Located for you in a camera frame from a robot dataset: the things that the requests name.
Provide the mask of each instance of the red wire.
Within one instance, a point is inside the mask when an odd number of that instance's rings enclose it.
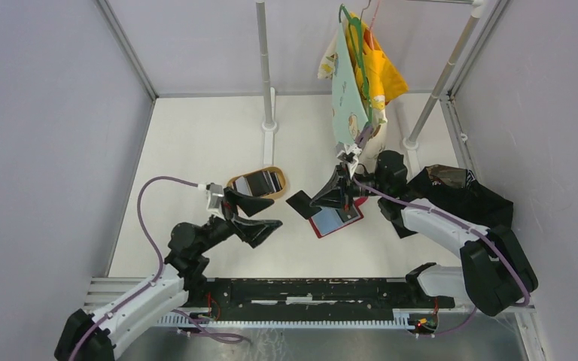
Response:
[[[437,312],[440,310],[440,304],[439,304],[439,300],[436,297],[435,298],[435,308],[433,309],[433,320],[435,321],[435,327],[437,329],[437,323],[438,323],[438,316],[437,316]]]
[[[373,22],[376,21],[376,16],[378,15],[378,9],[380,9],[380,3],[382,0],[378,0],[378,4],[376,5],[376,12],[373,13],[373,18],[371,19],[371,25],[369,25],[369,44],[371,45],[371,50],[374,50],[375,47],[373,45]]]
[[[215,299],[212,299],[210,297],[210,300],[216,304],[216,307],[218,308],[218,315],[216,316],[216,319],[214,321],[218,321],[219,318],[221,318],[221,306],[218,304],[218,302],[216,302]]]

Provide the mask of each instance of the smartphone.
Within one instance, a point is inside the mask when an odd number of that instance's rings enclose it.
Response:
[[[309,222],[318,238],[322,238],[362,218],[364,218],[364,215],[360,212],[360,208],[353,204],[346,211],[335,208],[322,208],[321,211],[309,218]]]

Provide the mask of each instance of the metal pole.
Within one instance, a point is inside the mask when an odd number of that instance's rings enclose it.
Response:
[[[258,17],[258,41],[260,42],[260,65],[263,72],[263,98],[265,101],[266,128],[274,127],[274,119],[271,109],[271,80],[269,78],[269,52],[267,50],[267,27],[265,17],[265,1],[256,2],[256,15]]]
[[[116,18],[116,14],[112,10],[109,1],[95,0],[95,3],[98,5],[99,10],[105,18],[105,21],[108,23],[110,30],[112,31],[112,34],[114,34],[114,37],[118,41],[120,49],[125,53],[125,56],[129,60],[130,65],[134,68],[134,72],[138,75],[138,79],[143,84],[143,87],[145,88],[148,96],[152,102],[155,101],[156,98],[159,97],[158,93],[154,89],[154,85],[151,83],[147,73],[145,72],[145,68],[143,68],[143,65],[138,60],[136,52],[130,44],[129,39],[127,38],[127,34],[125,34],[123,31],[123,27],[120,26],[120,22],[118,21],[118,18]]]
[[[473,30],[479,21],[479,16],[475,17],[471,14],[467,25],[464,27],[462,34],[460,35],[460,39],[458,43],[455,45],[455,49],[453,49],[453,53],[449,58],[449,61],[446,63],[442,74],[440,75],[440,79],[437,80],[435,87],[433,88],[433,92],[430,94],[429,99],[427,100],[427,104],[424,106],[424,110],[422,110],[422,114],[418,118],[418,122],[415,124],[411,135],[404,141],[404,145],[407,147],[415,148],[417,147],[417,140],[420,132],[422,131],[422,127],[427,122],[428,117],[437,102],[437,98],[440,96],[442,89],[446,85],[446,82],[449,81],[449,76],[453,72],[453,68],[455,67],[455,62],[458,61],[462,51],[464,50],[464,46],[467,44],[468,39],[470,38],[471,34],[473,34]]]
[[[473,48],[471,48],[467,57],[464,58],[464,64],[462,65],[460,71],[458,71],[458,76],[455,77],[453,84],[449,87],[451,90],[451,96],[457,96],[457,94],[460,92],[460,88],[464,83],[464,79],[466,78],[467,74],[469,74],[470,69],[473,67],[473,63],[479,57],[484,44],[486,44],[486,42],[491,37],[493,29],[499,22],[504,11],[506,11],[508,8],[510,2],[511,0],[497,0],[495,2],[495,7],[491,11],[491,16],[486,20],[486,23],[482,27],[482,32],[479,33],[477,39],[473,43]]]

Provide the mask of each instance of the white wall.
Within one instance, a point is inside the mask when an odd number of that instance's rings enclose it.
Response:
[[[316,71],[337,30],[340,2],[266,1],[271,79],[279,92],[331,91],[330,82],[316,79]],[[260,91],[254,0],[110,3],[158,93]],[[345,3],[359,14],[368,1]],[[429,90],[469,14],[466,5],[384,0],[374,29],[411,90]]]
[[[512,2],[458,107],[479,176],[516,203],[549,355],[578,359],[578,2]]]
[[[116,239],[150,101],[94,1],[0,2],[0,360],[48,360]]]

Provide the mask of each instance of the white table surface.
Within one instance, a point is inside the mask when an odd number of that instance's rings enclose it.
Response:
[[[388,107],[388,149],[400,149],[400,127],[412,128],[428,94],[407,94]],[[368,278],[401,277],[426,262],[459,265],[459,260],[422,235],[399,239],[380,214],[377,198],[360,208],[364,219],[322,239],[287,203],[299,190],[310,196],[328,181],[333,153],[330,96],[278,96],[275,165],[285,173],[285,195],[254,218],[284,225],[255,250],[232,237],[205,255],[207,277]],[[136,215],[142,185],[157,175],[225,184],[262,168],[263,102],[259,96],[158,99],[126,209],[110,277],[145,277],[157,258]],[[419,141],[421,165],[457,165],[446,123],[436,106]],[[144,220],[165,256],[169,233],[180,222],[202,225],[208,218],[204,193],[162,180],[145,192]]]

